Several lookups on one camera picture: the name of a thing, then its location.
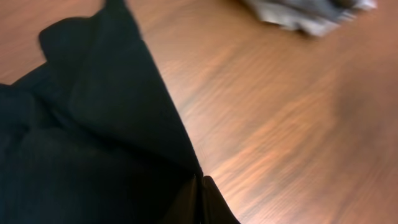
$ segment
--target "crumpled plastic bag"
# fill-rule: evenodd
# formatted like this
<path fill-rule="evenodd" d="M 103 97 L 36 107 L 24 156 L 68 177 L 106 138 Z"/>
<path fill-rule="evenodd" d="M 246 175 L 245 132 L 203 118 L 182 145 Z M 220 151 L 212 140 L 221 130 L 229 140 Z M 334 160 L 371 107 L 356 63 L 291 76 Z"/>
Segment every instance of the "crumpled plastic bag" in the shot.
<path fill-rule="evenodd" d="M 377 7 L 376 0 L 244 0 L 264 22 L 288 30 L 323 36 L 342 21 L 355 18 L 355 11 Z"/>

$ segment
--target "gray object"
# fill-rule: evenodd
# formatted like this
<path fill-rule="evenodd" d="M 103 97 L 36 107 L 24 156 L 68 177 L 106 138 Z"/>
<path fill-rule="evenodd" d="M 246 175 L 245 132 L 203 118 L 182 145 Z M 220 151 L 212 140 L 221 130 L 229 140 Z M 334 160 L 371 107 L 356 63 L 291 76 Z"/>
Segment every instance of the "gray object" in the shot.
<path fill-rule="evenodd" d="M 376 0 L 245 0 L 258 18 L 288 30 L 323 36 L 352 20 L 356 9 L 376 8 Z"/>

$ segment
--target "crumpled paper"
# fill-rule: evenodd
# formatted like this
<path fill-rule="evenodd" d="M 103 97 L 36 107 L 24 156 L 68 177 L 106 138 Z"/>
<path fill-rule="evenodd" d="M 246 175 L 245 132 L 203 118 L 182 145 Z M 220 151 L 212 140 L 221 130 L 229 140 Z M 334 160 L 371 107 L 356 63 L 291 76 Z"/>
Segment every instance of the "crumpled paper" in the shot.
<path fill-rule="evenodd" d="M 357 10 L 377 7 L 376 0 L 244 0 L 264 22 L 288 30 L 323 36 L 342 21 L 355 18 Z"/>

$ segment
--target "wood grain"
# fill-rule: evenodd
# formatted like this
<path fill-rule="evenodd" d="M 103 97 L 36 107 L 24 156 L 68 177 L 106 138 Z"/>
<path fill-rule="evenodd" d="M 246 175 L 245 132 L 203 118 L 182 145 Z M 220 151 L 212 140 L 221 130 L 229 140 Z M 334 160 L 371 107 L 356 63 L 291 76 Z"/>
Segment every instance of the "wood grain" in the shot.
<path fill-rule="evenodd" d="M 44 60 L 37 34 L 97 0 L 0 2 L 0 82 Z M 398 223 L 398 2 L 322 39 L 236 0 L 129 6 L 193 141 L 242 223 Z"/>

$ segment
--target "black fabric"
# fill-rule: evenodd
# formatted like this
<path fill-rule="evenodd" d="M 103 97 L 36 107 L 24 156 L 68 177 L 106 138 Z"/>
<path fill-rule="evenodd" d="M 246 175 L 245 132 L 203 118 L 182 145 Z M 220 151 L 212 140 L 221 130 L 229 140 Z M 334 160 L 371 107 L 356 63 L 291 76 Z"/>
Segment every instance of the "black fabric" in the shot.
<path fill-rule="evenodd" d="M 47 62 L 0 85 L 0 223 L 238 223 L 122 0 L 39 40 Z"/>

